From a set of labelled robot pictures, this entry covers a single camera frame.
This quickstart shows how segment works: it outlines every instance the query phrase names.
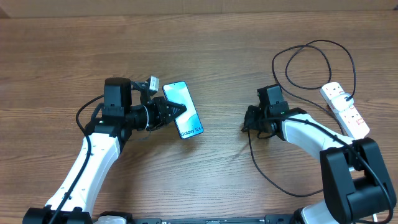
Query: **white plastic part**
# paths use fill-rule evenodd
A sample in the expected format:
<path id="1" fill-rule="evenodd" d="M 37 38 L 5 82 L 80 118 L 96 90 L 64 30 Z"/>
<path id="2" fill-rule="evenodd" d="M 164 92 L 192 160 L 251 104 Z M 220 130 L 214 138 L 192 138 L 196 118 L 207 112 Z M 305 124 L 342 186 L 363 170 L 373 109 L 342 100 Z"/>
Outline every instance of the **white plastic part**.
<path id="1" fill-rule="evenodd" d="M 316 122 L 309 114 L 298 114 L 291 116 L 291 118 L 308 120 L 325 128 L 329 133 L 337 136 L 339 139 L 347 144 L 353 143 L 353 138 L 338 134 L 322 124 Z M 334 141 L 331 137 L 320 131 L 314 126 L 301 123 L 298 121 L 285 120 L 282 122 L 282 132 L 287 142 L 300 146 L 304 151 L 309 153 L 312 157 L 319 160 L 319 152 L 330 147 L 343 147 L 342 144 Z"/>
<path id="2" fill-rule="evenodd" d="M 351 100 L 345 101 L 349 94 L 344 92 L 339 83 L 327 83 L 321 88 L 320 93 L 335 113 L 348 136 L 361 139 L 370 132 L 369 127 L 355 108 L 354 100 L 352 99 L 352 102 Z"/>
<path id="3" fill-rule="evenodd" d="M 125 218 L 107 215 L 103 217 L 99 217 L 95 224 L 126 224 L 127 221 Z"/>
<path id="4" fill-rule="evenodd" d="M 105 176 L 113 162 L 120 155 L 120 146 L 117 138 L 112 138 L 108 134 L 93 133 L 90 135 L 90 141 L 91 157 L 86 169 L 73 189 L 70 199 L 67 200 L 61 211 L 72 211 L 73 208 L 80 207 L 83 209 L 83 212 L 89 212 L 91 215 Z M 52 210 L 56 210 L 61 203 L 65 192 L 68 191 L 77 173 L 79 173 L 86 155 L 87 140 L 84 138 L 79 156 L 70 169 L 67 178 L 63 181 L 55 195 L 46 203 L 46 205 L 51 205 Z"/>
<path id="5" fill-rule="evenodd" d="M 303 208 L 301 216 L 305 224 L 338 224 L 330 214 L 325 200 Z"/>

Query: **smartphone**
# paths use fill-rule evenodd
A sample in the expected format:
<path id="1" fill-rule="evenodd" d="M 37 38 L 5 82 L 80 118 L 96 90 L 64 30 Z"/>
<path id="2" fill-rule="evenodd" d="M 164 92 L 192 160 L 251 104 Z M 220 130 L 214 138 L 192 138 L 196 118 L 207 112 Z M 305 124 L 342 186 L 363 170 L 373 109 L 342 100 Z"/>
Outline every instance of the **smartphone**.
<path id="1" fill-rule="evenodd" d="M 203 127 L 187 84 L 184 81 L 167 84 L 163 86 L 163 92 L 167 100 L 187 107 L 187 111 L 175 119 L 180 137 L 187 139 L 202 133 Z"/>

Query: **white power strip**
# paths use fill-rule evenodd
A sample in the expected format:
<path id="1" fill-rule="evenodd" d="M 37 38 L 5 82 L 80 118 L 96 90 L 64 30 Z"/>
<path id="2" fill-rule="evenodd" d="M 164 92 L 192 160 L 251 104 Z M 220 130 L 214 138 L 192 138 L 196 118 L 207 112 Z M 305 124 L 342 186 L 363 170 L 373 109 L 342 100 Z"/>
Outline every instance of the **white power strip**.
<path id="1" fill-rule="evenodd" d="M 346 101 L 350 94 L 345 93 L 339 83 L 327 83 L 320 92 L 350 137 L 361 139 L 370 132 L 365 120 L 354 106 L 354 99 Z"/>

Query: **electrical outlet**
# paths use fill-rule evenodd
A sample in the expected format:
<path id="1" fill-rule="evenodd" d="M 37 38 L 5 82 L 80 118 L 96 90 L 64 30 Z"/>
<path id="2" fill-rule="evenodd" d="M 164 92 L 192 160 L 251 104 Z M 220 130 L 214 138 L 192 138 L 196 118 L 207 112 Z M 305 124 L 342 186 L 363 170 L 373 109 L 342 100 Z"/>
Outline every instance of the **electrical outlet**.
<path id="1" fill-rule="evenodd" d="M 361 139 L 364 138 L 370 129 L 365 123 L 365 120 L 359 114 L 358 110 L 354 106 L 354 100 L 352 102 L 344 102 L 346 94 L 337 82 L 327 83 L 320 89 L 321 95 L 328 103 L 329 107 L 336 114 L 336 117 L 348 136 Z"/>

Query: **power socket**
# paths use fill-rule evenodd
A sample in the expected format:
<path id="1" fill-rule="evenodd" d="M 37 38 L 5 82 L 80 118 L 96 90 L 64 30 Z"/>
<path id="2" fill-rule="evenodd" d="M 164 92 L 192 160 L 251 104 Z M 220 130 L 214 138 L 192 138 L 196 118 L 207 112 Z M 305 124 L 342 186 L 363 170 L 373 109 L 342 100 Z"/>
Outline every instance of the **power socket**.
<path id="1" fill-rule="evenodd" d="M 339 83 L 327 83 L 320 89 L 320 92 L 329 107 L 336 114 L 338 121 L 348 136 L 361 139 L 370 132 L 365 120 L 354 106 L 354 99 L 345 102 L 344 99 L 349 97 L 349 94 L 344 92 Z"/>

